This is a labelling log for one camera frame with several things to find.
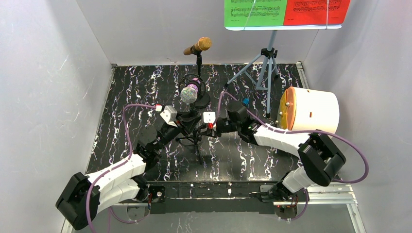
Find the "purple glitter microphone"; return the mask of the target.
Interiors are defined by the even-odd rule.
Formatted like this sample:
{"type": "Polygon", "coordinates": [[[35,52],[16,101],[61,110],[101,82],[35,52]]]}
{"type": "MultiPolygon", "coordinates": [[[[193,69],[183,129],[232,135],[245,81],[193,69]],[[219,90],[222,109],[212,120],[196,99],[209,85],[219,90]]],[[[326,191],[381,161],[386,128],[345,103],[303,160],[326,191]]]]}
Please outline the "purple glitter microphone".
{"type": "Polygon", "coordinates": [[[187,104],[195,103],[202,94],[200,78],[182,78],[179,83],[181,101],[187,104]]]}

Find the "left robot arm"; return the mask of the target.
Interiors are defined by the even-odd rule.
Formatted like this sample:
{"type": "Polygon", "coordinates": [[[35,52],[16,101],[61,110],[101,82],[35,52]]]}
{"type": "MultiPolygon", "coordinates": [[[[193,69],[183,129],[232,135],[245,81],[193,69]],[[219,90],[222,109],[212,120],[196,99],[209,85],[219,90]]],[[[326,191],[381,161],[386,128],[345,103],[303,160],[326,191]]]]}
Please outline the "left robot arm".
{"type": "Polygon", "coordinates": [[[130,156],[97,172],[71,176],[55,207],[74,229],[89,226],[100,211],[114,204],[137,198],[146,188],[138,176],[157,164],[161,149],[179,134],[192,133],[202,118],[198,111],[176,112],[170,106],[161,117],[164,123],[160,128],[147,126],[140,130],[130,156]]]}

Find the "black tripod mic stand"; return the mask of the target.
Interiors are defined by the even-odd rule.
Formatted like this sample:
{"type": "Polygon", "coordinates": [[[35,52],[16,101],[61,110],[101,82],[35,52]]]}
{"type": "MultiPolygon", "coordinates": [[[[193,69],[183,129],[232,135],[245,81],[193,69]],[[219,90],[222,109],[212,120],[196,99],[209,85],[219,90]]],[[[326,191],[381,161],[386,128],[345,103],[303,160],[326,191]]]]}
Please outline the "black tripod mic stand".
{"type": "Polygon", "coordinates": [[[202,163],[198,146],[198,143],[201,141],[198,122],[202,118],[200,110],[210,105],[210,95],[200,75],[194,73],[184,75],[178,83],[178,88],[180,100],[190,106],[189,115],[192,116],[193,119],[189,120],[189,131],[187,135],[176,138],[175,140],[180,142],[183,139],[187,139],[192,142],[196,148],[199,163],[202,163]]]}

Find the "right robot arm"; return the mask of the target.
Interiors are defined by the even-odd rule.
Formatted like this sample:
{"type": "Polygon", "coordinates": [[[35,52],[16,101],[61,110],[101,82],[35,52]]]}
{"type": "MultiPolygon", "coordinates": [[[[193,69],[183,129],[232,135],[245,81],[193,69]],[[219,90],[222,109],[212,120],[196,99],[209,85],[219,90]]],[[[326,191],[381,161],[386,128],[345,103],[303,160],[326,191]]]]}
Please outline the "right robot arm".
{"type": "Polygon", "coordinates": [[[346,163],[345,156],[327,134],[273,128],[259,118],[251,117],[239,101],[228,106],[226,118],[218,117],[215,112],[203,112],[201,116],[206,126],[205,134],[209,137],[236,132],[247,143],[275,148],[300,159],[302,165],[299,168],[287,172],[267,191],[249,194],[261,202],[288,200],[296,192],[314,184],[329,186],[346,163]]]}

